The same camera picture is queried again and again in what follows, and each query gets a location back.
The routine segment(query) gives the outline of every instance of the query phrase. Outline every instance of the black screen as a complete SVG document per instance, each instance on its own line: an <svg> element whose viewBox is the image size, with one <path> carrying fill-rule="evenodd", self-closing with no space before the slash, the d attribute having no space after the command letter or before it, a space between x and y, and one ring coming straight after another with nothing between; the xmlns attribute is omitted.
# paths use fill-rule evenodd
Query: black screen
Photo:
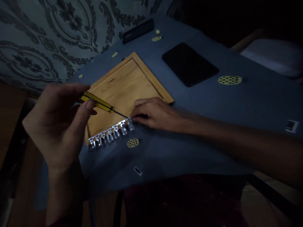
<svg viewBox="0 0 303 227"><path fill-rule="evenodd" d="M162 55L162 59L188 87L216 75L219 70L186 43Z"/></svg>

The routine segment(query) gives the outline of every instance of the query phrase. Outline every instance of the hand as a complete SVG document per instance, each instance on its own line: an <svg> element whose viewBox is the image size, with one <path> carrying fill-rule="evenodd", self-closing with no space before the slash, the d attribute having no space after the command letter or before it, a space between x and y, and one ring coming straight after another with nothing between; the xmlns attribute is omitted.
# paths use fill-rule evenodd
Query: hand
<svg viewBox="0 0 303 227"><path fill-rule="evenodd" d="M37 104L23 120L23 126L42 153L50 172L65 171L78 161L95 101L82 105L80 93L90 88L85 84L61 84L47 86Z"/></svg>
<svg viewBox="0 0 303 227"><path fill-rule="evenodd" d="M181 132L181 125L186 120L158 97L136 100L130 117L150 128L174 132Z"/></svg>

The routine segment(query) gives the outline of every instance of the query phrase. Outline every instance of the wooden tray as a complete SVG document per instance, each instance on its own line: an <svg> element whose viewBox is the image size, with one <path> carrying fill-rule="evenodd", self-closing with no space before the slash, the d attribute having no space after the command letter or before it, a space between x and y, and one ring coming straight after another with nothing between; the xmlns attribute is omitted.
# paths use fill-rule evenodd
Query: wooden tray
<svg viewBox="0 0 303 227"><path fill-rule="evenodd" d="M96 81L89 92L108 102L115 107L116 111L128 117L133 111L134 101L137 99L160 97L168 104L174 102L167 90L135 52ZM99 108L94 108L94 110L98 114L91 116L88 121L85 135L86 144L88 138L124 120L118 114Z"/></svg>

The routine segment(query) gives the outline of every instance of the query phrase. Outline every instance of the screwdriver shaft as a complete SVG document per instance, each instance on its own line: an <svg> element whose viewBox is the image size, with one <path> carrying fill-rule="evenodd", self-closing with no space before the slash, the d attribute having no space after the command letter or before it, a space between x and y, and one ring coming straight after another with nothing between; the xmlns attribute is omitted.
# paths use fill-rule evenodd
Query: screwdriver shaft
<svg viewBox="0 0 303 227"><path fill-rule="evenodd" d="M122 116L122 117L124 117L124 118L128 118L127 116L124 116L123 114L121 114L121 113L119 113L119 112L117 112L117 111L115 111L115 110L114 110L114 112L115 112L116 114L119 114L120 116Z"/></svg>

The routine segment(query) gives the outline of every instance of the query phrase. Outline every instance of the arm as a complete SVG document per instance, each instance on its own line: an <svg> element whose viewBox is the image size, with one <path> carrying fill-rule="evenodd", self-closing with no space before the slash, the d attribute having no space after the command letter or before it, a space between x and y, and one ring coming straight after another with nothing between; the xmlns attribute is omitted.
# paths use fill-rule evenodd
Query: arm
<svg viewBox="0 0 303 227"><path fill-rule="evenodd" d="M49 196L46 225L81 226L85 182L78 159L84 131L95 102L74 106L89 85L61 84L45 88L37 104L23 120L47 165Z"/></svg>
<svg viewBox="0 0 303 227"><path fill-rule="evenodd" d="M151 128L201 136L236 160L297 189L303 188L303 142L173 110L159 98L135 102L133 120Z"/></svg>

